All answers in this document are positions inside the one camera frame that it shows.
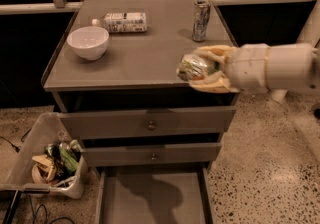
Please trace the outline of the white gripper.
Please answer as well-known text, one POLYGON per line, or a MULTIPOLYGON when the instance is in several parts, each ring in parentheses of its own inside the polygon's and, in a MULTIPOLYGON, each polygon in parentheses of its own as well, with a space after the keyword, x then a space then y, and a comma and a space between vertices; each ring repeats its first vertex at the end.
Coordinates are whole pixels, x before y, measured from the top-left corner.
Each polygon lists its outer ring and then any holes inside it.
POLYGON ((226 64, 226 75, 222 71, 203 80, 190 80, 189 85, 206 93, 266 93, 266 65, 270 47, 266 44, 245 44, 240 48, 228 45, 202 46, 194 50, 198 56, 222 65, 226 64))

